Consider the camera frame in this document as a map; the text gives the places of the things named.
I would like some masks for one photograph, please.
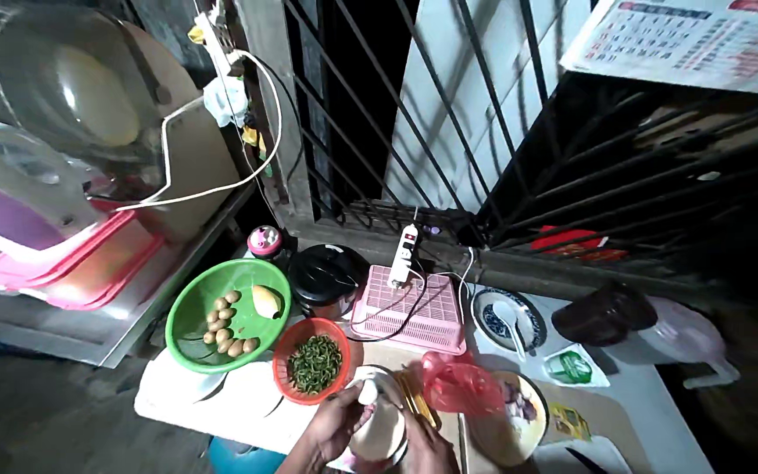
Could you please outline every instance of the power strip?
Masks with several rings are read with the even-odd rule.
[[[403,229],[403,234],[399,237],[397,254],[393,257],[391,273],[387,276],[386,284],[389,287],[399,288],[408,281],[409,270],[411,269],[411,258],[415,253],[417,245],[417,236],[419,232],[417,227],[410,223]]]

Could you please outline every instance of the calendar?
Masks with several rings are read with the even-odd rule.
[[[758,0],[602,0],[561,64],[607,76],[758,92]]]

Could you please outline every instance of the hand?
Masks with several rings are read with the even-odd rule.
[[[315,446],[325,462],[338,458],[355,433],[373,414],[375,405],[364,406],[356,401],[363,382],[331,394],[321,403],[309,422],[303,437]]]
[[[452,443],[446,441],[422,415],[403,410],[408,437],[407,471],[414,474],[458,474]]]

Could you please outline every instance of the pink plastic bag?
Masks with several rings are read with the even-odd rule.
[[[439,412],[489,415],[504,413],[499,382],[465,352],[452,356],[427,352],[423,359],[423,396]]]

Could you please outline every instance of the stainless steel shelf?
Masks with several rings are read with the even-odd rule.
[[[100,310],[71,311],[29,297],[0,295],[0,342],[113,368],[136,343],[148,324],[172,303],[180,285],[224,231],[228,221],[256,192],[235,190],[204,230],[183,250],[177,263],[152,296],[132,308],[124,319]]]

